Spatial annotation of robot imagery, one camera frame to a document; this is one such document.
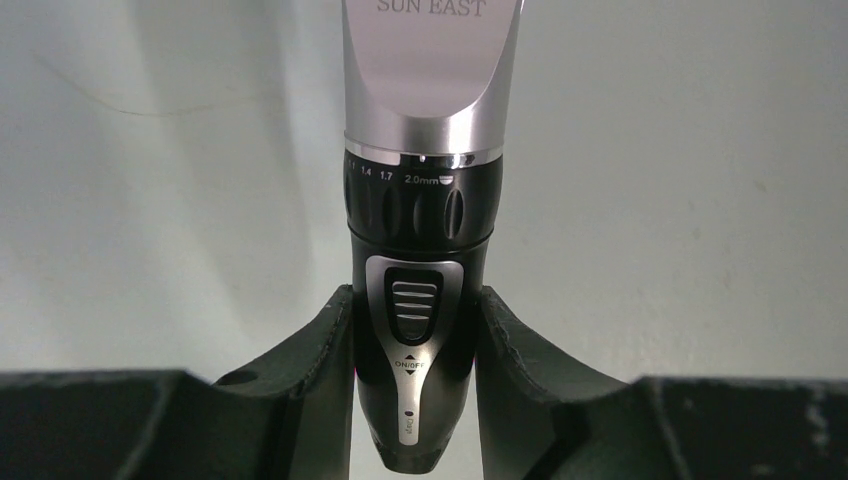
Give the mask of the silver black hair clipper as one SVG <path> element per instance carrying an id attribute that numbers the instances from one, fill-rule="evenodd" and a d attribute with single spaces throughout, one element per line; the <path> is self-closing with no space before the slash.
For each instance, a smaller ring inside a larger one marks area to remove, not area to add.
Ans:
<path id="1" fill-rule="evenodd" d="M 465 406 L 522 11 L 342 5 L 355 373 L 397 473 L 431 472 Z"/>

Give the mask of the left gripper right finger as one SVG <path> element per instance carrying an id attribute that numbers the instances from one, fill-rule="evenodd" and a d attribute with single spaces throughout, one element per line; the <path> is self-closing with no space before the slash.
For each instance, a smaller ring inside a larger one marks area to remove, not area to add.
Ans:
<path id="1" fill-rule="evenodd" d="M 480 302 L 476 393 L 487 479 L 843 479 L 847 384 L 605 375 Z"/>

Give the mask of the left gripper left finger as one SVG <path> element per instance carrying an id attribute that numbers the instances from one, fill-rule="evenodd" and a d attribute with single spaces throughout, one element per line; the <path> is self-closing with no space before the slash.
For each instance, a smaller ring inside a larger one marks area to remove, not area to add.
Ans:
<path id="1" fill-rule="evenodd" d="M 345 479 L 353 403 L 342 285 L 215 382 L 184 370 L 5 373 L 5 479 Z"/>

